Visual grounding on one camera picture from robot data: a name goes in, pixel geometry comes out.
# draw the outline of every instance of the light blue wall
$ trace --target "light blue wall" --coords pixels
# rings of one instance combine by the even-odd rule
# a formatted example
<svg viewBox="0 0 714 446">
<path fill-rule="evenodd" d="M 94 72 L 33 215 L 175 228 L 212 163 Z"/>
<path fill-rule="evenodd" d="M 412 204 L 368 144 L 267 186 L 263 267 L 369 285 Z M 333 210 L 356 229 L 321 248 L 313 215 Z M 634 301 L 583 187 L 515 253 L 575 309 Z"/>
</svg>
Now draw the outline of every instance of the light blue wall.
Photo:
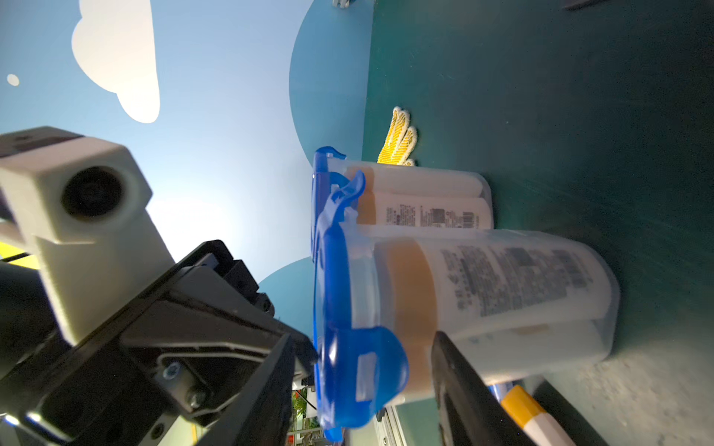
<svg viewBox="0 0 714 446">
<path fill-rule="evenodd" d="M 262 280 L 309 254 L 311 167 L 288 79 L 310 4 L 152 2 L 161 111 L 142 124 L 77 65 L 77 0 L 3 0 L 0 132 L 50 125 L 124 144 L 174 258 L 220 238 Z"/>
</svg>

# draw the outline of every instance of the yellow marker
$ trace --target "yellow marker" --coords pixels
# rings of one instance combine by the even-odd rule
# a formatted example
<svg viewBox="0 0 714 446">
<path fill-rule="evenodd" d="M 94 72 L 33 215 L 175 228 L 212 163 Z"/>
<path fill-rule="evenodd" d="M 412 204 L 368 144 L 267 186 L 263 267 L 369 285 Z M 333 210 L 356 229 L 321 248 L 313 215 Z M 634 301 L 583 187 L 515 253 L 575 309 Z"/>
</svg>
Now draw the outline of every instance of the yellow marker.
<svg viewBox="0 0 714 446">
<path fill-rule="evenodd" d="M 389 131 L 377 162 L 403 165 L 415 145 L 416 129 L 409 126 L 409 112 L 399 107 L 394 107 Z"/>
<path fill-rule="evenodd" d="M 506 394 L 501 405 L 538 446 L 575 446 L 555 418 L 520 385 Z"/>
</svg>

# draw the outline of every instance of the screw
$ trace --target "screw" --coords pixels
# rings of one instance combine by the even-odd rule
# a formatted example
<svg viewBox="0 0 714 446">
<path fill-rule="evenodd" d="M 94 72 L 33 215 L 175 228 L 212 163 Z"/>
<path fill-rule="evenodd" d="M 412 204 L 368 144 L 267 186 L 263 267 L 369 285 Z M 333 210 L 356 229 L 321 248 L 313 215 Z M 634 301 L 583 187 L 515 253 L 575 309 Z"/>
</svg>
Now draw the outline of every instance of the screw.
<svg viewBox="0 0 714 446">
<path fill-rule="evenodd" d="M 173 380 L 175 377 L 179 376 L 181 372 L 181 363 L 179 361 L 173 361 L 171 364 L 166 366 L 164 369 L 164 379 Z"/>
<path fill-rule="evenodd" d="M 192 409 L 198 409 L 206 402 L 206 393 L 200 389 L 190 389 L 186 394 L 186 402 Z"/>
<path fill-rule="evenodd" d="M 154 428 L 151 430 L 151 439 L 152 440 L 157 440 L 160 436 L 164 434 L 164 424 L 160 422 Z"/>
</svg>

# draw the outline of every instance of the barcode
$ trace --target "barcode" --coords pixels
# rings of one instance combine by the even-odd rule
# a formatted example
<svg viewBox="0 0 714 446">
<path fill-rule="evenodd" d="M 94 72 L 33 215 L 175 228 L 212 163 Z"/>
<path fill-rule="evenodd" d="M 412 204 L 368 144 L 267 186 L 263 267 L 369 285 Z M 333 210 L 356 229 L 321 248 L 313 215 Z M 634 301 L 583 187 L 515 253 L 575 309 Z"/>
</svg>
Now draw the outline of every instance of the barcode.
<svg viewBox="0 0 714 446">
<path fill-rule="evenodd" d="M 432 209 L 432 223 L 437 223 L 443 225 L 446 223 L 446 212 L 443 209 Z"/>
<path fill-rule="evenodd" d="M 473 229 L 473 212 L 463 213 L 463 227 L 465 229 Z"/>
<path fill-rule="evenodd" d="M 508 248 L 506 254 L 518 266 L 536 266 L 531 255 L 523 248 Z"/>
<path fill-rule="evenodd" d="M 575 264 L 573 257 L 570 256 L 568 251 L 555 249 L 553 250 L 553 254 L 555 254 L 558 261 L 563 264 L 565 272 L 568 274 L 568 277 L 570 277 L 570 281 L 575 288 L 585 288 L 588 285 L 583 277 L 582 271 L 580 271 L 578 265 Z"/>
</svg>

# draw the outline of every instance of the white dot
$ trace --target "white dot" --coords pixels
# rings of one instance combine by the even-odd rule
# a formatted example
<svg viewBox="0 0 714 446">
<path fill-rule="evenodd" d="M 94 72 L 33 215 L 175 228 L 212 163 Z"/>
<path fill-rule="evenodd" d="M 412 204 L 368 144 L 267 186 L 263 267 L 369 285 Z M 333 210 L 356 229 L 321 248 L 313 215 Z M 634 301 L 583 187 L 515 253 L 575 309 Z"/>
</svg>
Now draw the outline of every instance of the white dot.
<svg viewBox="0 0 714 446">
<path fill-rule="evenodd" d="M 18 85 L 20 85 L 20 78 L 15 76 L 14 74 L 8 74 L 7 83 L 12 85 L 13 87 L 17 87 Z"/>
</svg>

